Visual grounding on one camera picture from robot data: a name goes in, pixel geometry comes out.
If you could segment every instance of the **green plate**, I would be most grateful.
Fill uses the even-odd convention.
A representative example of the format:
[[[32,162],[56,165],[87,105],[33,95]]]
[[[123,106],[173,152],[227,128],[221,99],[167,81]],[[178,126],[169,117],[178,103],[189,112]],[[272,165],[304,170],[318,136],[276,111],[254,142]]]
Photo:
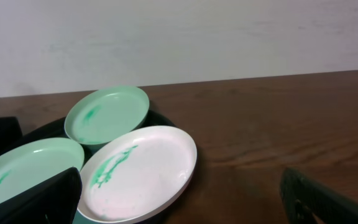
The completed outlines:
[[[117,86],[98,90],[70,110],[65,132],[78,143],[100,148],[139,127],[148,110],[149,98],[140,88]]]
[[[77,142],[50,138],[28,143],[0,156],[0,203],[76,167],[81,170],[84,151]]]

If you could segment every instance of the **wooden table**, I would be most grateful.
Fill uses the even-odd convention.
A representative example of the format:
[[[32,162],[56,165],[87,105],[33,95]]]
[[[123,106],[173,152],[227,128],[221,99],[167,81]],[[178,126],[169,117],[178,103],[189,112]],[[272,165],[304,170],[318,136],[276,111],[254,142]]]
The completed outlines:
[[[358,71],[143,89],[198,145],[193,180],[167,223],[286,223],[286,166],[358,202]],[[1,98],[0,116],[17,116],[28,133],[88,93]]]

